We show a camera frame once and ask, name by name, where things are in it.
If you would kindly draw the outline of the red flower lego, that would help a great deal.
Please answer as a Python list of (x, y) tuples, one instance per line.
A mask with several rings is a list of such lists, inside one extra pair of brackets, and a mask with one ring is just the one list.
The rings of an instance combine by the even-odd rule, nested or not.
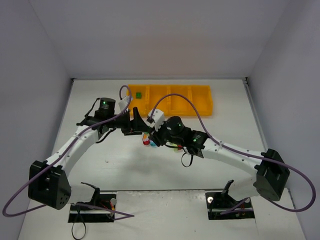
[(146, 134), (144, 134), (143, 137), (142, 137), (142, 143), (143, 143), (145, 146), (150, 145), (149, 137), (148, 137)]

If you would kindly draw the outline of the dark green lego brick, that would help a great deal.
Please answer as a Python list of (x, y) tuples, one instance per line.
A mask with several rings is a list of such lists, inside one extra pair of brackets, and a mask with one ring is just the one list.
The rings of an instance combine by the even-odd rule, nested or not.
[(141, 99), (142, 98), (142, 93), (141, 92), (136, 92), (135, 97), (137, 99)]

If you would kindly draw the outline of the blue flower lego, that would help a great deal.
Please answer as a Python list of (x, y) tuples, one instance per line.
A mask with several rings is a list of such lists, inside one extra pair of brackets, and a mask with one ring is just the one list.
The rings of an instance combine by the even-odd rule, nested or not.
[(150, 146), (151, 146), (151, 147), (154, 147), (154, 148), (157, 147), (157, 145), (156, 145), (152, 140), (150, 141)]

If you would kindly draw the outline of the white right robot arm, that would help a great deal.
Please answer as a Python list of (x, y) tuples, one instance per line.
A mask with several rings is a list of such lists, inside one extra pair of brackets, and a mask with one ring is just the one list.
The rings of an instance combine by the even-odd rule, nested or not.
[(157, 146), (175, 144), (192, 157), (217, 160), (248, 173), (249, 177), (229, 180), (224, 187), (224, 194), (236, 201), (261, 196), (278, 202), (290, 176), (277, 151), (268, 149), (267, 152), (258, 153), (257, 158), (253, 157), (254, 151), (241, 154), (244, 149), (216, 143), (206, 132), (185, 126), (178, 116), (155, 120), (150, 137)]

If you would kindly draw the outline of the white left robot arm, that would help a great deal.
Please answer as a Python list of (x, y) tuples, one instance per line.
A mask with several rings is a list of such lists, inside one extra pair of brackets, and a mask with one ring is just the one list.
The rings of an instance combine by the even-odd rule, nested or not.
[(120, 129), (125, 136), (149, 132), (137, 107), (133, 117), (125, 107), (129, 97), (120, 101), (121, 113), (115, 114), (116, 101), (112, 98), (97, 98), (99, 108), (91, 116), (86, 113), (84, 120), (77, 124), (73, 136), (52, 156), (44, 161), (35, 161), (29, 169), (30, 184), (28, 197), (56, 210), (67, 204), (86, 203), (96, 206), (100, 200), (100, 189), (90, 183), (70, 185), (71, 170), (84, 153), (104, 136)]

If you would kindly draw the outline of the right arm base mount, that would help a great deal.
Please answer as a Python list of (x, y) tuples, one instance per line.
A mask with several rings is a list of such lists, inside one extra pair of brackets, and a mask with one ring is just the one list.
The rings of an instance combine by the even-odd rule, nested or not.
[(227, 182), (222, 191), (205, 193), (207, 216), (210, 221), (254, 219), (255, 213), (249, 198), (235, 200), (229, 196), (229, 188), (234, 180)]

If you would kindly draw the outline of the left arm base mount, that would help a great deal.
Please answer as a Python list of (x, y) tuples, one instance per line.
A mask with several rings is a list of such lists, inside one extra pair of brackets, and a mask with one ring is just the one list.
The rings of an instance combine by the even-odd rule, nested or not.
[(85, 199), (70, 205), (68, 223), (113, 223), (117, 204), (117, 194), (101, 192), (100, 188), (90, 183), (81, 182), (80, 190), (85, 190)]

